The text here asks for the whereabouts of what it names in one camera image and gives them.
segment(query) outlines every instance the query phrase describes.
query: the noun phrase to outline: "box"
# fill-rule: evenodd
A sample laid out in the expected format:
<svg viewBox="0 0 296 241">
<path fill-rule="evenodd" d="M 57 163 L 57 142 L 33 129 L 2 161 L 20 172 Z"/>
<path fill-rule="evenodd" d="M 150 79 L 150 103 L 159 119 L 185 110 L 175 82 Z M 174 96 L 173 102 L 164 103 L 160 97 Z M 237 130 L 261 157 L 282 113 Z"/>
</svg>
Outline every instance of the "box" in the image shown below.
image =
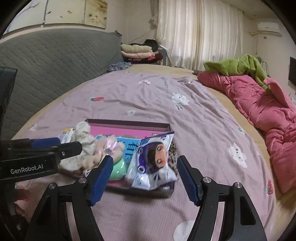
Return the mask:
<svg viewBox="0 0 296 241">
<path fill-rule="evenodd" d="M 153 123 L 153 122 L 140 122 L 140 121 L 123 121 L 123 120 L 100 120 L 100 119 L 87 119 L 85 120 L 91 126 L 91 135 L 94 137 L 100 135 L 115 135 L 123 136 L 126 138 L 144 139 L 153 135 L 166 133 L 172 131 L 169 124 L 166 123 Z M 131 159 L 131 154 L 125 153 L 127 156 L 124 158 Z M 76 179 L 81 177 L 81 173 L 73 173 L 61 169 L 61 173 L 70 175 Z M 131 188 L 125 179 L 119 181 L 108 181 L 106 190 L 122 194 L 132 194 L 137 196 L 168 198 L 172 195 L 175 189 L 175 183 L 170 183 L 164 187 L 159 187 L 155 190 L 147 191 L 136 188 Z"/>
</svg>

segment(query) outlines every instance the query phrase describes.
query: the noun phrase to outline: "ceiling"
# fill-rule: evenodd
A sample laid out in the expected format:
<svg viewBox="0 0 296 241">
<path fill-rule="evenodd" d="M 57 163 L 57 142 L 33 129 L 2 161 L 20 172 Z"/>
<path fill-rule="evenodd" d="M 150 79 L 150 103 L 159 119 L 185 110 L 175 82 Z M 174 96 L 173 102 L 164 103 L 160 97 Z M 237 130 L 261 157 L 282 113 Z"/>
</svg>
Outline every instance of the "ceiling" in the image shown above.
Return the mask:
<svg viewBox="0 0 296 241">
<path fill-rule="evenodd" d="M 242 10 L 250 19 L 277 18 L 261 0 L 222 0 Z"/>
</svg>

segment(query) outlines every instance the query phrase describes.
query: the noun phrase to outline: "green blanket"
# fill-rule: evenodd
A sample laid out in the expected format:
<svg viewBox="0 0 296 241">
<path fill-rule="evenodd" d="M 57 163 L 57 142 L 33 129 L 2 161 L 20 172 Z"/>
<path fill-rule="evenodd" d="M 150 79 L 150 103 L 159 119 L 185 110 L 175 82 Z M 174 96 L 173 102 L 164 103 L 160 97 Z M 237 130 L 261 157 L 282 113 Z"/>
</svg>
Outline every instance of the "green blanket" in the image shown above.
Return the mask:
<svg viewBox="0 0 296 241">
<path fill-rule="evenodd" d="M 205 70 L 208 73 L 219 72 L 225 76 L 250 74 L 252 78 L 265 90 L 270 89 L 268 85 L 264 85 L 263 81 L 267 78 L 267 74 L 262 68 L 259 61 L 249 54 L 245 54 L 240 60 L 227 59 L 221 62 L 204 62 Z"/>
</svg>

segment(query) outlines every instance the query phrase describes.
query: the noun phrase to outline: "leopard print fabric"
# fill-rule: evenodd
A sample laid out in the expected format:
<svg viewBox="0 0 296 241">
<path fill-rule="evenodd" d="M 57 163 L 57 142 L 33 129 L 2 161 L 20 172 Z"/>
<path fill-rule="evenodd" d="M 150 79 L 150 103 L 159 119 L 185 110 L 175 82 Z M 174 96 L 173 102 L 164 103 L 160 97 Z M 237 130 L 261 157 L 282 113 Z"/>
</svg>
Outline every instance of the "leopard print fabric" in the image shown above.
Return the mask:
<svg viewBox="0 0 296 241">
<path fill-rule="evenodd" d="M 177 170 L 177 147 L 174 142 L 171 143 L 170 149 L 168 150 L 168 164 L 169 167 L 178 174 Z"/>
</svg>

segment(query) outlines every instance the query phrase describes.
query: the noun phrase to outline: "white sheer curtain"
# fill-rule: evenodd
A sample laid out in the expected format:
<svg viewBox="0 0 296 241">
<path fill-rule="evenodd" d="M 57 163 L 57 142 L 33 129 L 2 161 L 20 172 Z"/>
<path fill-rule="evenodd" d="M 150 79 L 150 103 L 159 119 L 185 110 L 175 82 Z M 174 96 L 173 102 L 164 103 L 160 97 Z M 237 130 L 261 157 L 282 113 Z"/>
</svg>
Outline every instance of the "white sheer curtain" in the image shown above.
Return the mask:
<svg viewBox="0 0 296 241">
<path fill-rule="evenodd" d="M 159 0 L 157 41 L 173 66 L 203 70 L 204 61 L 240 58 L 242 11 L 221 0 Z"/>
</svg>

